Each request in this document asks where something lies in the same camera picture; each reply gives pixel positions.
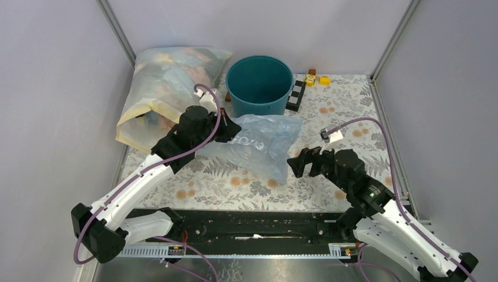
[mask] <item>trash can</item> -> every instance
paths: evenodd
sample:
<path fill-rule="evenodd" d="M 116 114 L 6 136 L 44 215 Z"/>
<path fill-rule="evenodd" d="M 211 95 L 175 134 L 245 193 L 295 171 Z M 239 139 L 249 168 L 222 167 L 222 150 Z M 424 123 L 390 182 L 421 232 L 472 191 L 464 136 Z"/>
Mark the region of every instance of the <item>trash can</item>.
<path fill-rule="evenodd" d="M 236 62 L 226 84 L 236 116 L 283 115 L 294 77 L 281 60 L 256 55 Z"/>

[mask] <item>flower pattern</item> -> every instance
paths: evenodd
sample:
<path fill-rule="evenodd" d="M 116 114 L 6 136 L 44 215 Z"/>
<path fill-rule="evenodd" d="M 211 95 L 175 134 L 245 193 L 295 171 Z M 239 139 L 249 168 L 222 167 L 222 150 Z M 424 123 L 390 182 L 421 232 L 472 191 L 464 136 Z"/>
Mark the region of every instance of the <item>flower pattern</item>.
<path fill-rule="evenodd" d="M 322 146 L 319 131 L 354 118 L 378 118 L 365 75 L 331 75 L 328 86 L 307 87 L 298 112 L 285 115 L 300 118 L 304 125 L 289 155 L 297 156 L 304 147 Z M 304 75 L 295 75 L 303 80 Z M 233 115 L 225 77 L 218 98 L 229 116 Z M 341 130 L 344 140 L 337 149 L 354 149 L 365 162 L 367 173 L 392 188 L 389 159 L 382 133 L 371 122 L 358 122 Z M 129 149 L 122 179 L 131 174 L 146 155 Z M 197 156 L 174 177 L 155 187 L 139 204 L 143 208 L 169 206 L 174 209 L 279 210 L 344 212 L 350 207 L 345 194 L 322 176 L 296 179 L 288 169 L 287 184 L 258 176 L 223 159 Z"/>

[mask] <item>plastic bag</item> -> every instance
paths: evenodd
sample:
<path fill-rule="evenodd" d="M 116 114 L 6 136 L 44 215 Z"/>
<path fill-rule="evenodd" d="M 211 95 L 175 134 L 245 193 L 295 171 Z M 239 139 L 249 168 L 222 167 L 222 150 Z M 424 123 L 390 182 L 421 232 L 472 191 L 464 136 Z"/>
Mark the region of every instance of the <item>plastic bag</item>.
<path fill-rule="evenodd" d="M 198 105 L 196 83 L 218 86 L 230 56 L 230 52 L 207 47 L 154 48 L 138 54 L 116 140 L 150 153 L 185 109 Z"/>
<path fill-rule="evenodd" d="M 244 115 L 233 121 L 242 130 L 232 141 L 211 142 L 196 153 L 227 159 L 237 166 L 285 184 L 288 151 L 301 132 L 302 121 L 279 115 Z"/>

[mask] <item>table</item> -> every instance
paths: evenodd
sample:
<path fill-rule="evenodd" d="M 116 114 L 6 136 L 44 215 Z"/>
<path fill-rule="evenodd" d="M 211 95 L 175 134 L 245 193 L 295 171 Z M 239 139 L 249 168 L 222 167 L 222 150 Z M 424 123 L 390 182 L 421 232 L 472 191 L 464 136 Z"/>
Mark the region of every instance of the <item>table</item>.
<path fill-rule="evenodd" d="M 316 83 L 307 87 L 298 112 L 285 115 L 300 118 L 304 125 L 289 155 L 297 156 L 303 147 L 323 146 L 319 131 L 362 116 L 378 118 L 365 75 L 329 75 L 328 86 Z M 304 75 L 294 75 L 303 80 Z M 225 77 L 221 78 L 218 97 L 229 116 L 225 102 Z M 367 173 L 392 188 L 389 159 L 382 133 L 371 122 L 359 122 L 341 130 L 343 142 L 337 149 L 354 149 L 365 162 Z M 121 179 L 131 174 L 146 154 L 130 148 Z M 286 184 L 256 175 L 221 157 L 196 157 L 173 178 L 155 187 L 137 207 L 201 210 L 274 210 L 344 212 L 350 207 L 345 193 L 322 176 L 296 179 L 288 169 Z"/>

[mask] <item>gray wall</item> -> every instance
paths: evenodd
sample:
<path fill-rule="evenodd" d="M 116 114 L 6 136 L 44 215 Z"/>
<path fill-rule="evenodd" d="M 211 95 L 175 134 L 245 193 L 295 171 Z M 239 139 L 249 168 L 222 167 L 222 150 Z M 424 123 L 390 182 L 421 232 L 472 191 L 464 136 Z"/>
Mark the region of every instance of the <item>gray wall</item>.
<path fill-rule="evenodd" d="M 422 1 L 378 79 L 418 209 L 496 281 L 498 2 Z"/>
<path fill-rule="evenodd" d="M 95 1 L 0 4 L 0 280 L 71 281 L 71 208 L 113 187 L 132 67 Z"/>
<path fill-rule="evenodd" d="M 210 45 L 294 72 L 371 73 L 410 0 L 110 0 L 133 49 Z"/>

